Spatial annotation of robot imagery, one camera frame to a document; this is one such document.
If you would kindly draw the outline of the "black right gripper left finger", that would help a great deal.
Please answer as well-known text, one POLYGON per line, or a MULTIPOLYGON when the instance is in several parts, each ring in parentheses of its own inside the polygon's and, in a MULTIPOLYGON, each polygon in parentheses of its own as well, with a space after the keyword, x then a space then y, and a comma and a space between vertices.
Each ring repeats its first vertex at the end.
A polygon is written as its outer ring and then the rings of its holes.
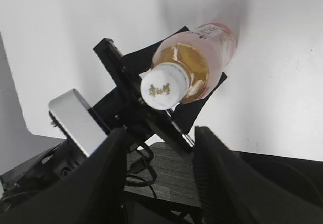
POLYGON ((125 129, 114 129, 79 168, 1 215, 1 223, 124 223, 125 143, 125 129))

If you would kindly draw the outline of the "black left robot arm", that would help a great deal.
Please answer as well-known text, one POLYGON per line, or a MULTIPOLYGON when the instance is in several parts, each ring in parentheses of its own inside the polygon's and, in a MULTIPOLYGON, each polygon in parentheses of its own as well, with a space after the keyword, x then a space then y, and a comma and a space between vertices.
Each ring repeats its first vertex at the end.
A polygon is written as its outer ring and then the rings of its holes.
POLYGON ((94 48, 116 87, 94 106, 75 89, 50 102, 65 139, 5 189, 1 223, 202 222, 188 133, 205 101, 143 101, 139 74, 156 49, 123 56, 106 38, 94 48))

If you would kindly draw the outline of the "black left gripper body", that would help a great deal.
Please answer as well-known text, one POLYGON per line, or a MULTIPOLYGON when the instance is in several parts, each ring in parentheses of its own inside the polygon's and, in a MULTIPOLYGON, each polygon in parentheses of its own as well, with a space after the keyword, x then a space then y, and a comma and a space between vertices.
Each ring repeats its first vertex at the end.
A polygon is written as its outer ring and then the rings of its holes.
POLYGON ((171 112, 154 110, 144 102, 140 93, 141 77, 125 68, 113 41, 104 38, 93 50, 116 84, 92 108, 92 115, 104 131, 109 133, 124 126, 136 143, 157 134, 179 154, 191 153, 194 142, 171 119, 171 112))

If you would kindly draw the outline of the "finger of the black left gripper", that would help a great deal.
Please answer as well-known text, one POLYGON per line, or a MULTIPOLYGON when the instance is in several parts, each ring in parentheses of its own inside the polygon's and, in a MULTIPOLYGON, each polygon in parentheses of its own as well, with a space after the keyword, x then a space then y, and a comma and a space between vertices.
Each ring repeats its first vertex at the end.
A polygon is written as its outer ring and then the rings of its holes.
MULTIPOLYGON (((186 32, 189 29, 184 26, 177 32, 175 32, 173 35, 176 35, 181 32, 186 32)), ((152 58, 161 45, 162 42, 164 42, 169 37, 166 37, 165 39, 148 46, 144 49, 141 49, 139 51, 132 52, 130 54, 122 56, 122 63, 124 64, 125 68, 132 74, 139 75, 141 73, 144 73, 148 71, 151 68, 152 65, 152 58)))
POLYGON ((206 98, 187 104, 180 103, 176 106, 175 111, 171 113, 171 119, 177 124, 184 134, 188 134, 190 132, 204 105, 226 79, 227 75, 222 72, 218 84, 206 98))

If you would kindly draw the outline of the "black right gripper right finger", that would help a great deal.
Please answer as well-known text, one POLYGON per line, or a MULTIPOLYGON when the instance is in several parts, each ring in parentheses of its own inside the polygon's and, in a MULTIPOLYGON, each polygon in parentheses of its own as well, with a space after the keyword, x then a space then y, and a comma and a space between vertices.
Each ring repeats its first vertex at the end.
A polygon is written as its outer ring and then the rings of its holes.
POLYGON ((322 223, 322 163, 234 152, 196 127, 194 179, 206 223, 322 223))

